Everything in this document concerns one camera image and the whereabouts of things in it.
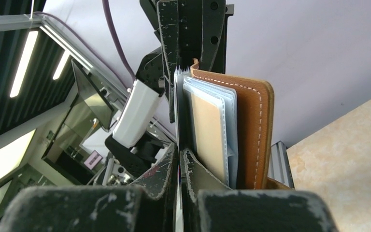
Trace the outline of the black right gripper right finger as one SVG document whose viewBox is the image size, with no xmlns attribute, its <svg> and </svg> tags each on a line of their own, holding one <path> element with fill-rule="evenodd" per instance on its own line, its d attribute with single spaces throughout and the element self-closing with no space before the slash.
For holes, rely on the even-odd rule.
<svg viewBox="0 0 371 232">
<path fill-rule="evenodd" d="M 180 152 L 186 232 L 336 232 L 328 206 L 295 190 L 235 190 L 214 177 L 192 151 Z"/>
</svg>

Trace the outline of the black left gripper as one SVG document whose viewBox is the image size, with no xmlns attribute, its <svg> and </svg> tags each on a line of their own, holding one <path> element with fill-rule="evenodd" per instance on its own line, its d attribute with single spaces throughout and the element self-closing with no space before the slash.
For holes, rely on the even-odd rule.
<svg viewBox="0 0 371 232">
<path fill-rule="evenodd" d="M 225 0 L 142 0 L 140 5 L 161 42 L 169 120 L 174 115 L 174 71 L 197 59 L 200 69 L 225 73 L 228 18 L 234 5 Z"/>
</svg>

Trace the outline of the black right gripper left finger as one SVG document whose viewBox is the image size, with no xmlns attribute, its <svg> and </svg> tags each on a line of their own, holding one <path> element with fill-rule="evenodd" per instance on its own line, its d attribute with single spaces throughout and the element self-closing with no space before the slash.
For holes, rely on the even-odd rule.
<svg viewBox="0 0 371 232">
<path fill-rule="evenodd" d="M 0 232 L 172 232 L 177 145 L 126 186 L 33 186 L 11 201 Z"/>
</svg>

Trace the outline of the brown leather card holder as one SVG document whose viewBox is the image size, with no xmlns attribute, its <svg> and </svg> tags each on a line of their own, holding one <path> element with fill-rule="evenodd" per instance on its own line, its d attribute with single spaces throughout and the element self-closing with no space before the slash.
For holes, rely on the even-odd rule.
<svg viewBox="0 0 371 232">
<path fill-rule="evenodd" d="M 240 152 L 237 187 L 288 190 L 289 187 L 268 177 L 274 111 L 274 91 L 270 83 L 203 71 L 197 59 L 188 70 L 176 69 L 174 76 L 181 75 L 236 90 Z"/>
</svg>

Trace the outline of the gold card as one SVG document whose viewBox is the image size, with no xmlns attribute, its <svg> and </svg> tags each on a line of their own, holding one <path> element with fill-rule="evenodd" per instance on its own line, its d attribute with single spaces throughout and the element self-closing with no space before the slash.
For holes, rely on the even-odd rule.
<svg viewBox="0 0 371 232">
<path fill-rule="evenodd" d="M 224 101 L 204 93 L 190 94 L 190 101 L 197 155 L 217 179 L 228 185 Z"/>
</svg>

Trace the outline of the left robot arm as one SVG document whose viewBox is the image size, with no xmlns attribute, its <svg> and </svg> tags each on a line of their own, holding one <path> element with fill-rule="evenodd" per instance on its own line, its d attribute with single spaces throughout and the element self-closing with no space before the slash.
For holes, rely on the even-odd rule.
<svg viewBox="0 0 371 232">
<path fill-rule="evenodd" d="M 105 144 L 134 178 L 155 162 L 155 155 L 131 149 L 142 139 L 163 97 L 174 118 L 174 72 L 194 60 L 205 71 L 225 72 L 227 19 L 233 5 L 224 0 L 142 0 L 140 5 L 161 47 L 144 56 L 119 121 Z"/>
</svg>

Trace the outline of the aluminium frame rail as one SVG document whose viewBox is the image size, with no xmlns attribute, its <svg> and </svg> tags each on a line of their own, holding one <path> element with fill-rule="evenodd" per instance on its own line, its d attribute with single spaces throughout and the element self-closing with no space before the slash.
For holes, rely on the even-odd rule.
<svg viewBox="0 0 371 232">
<path fill-rule="evenodd" d="M 295 188 L 286 150 L 287 147 L 282 141 L 271 146 L 267 189 Z"/>
</svg>

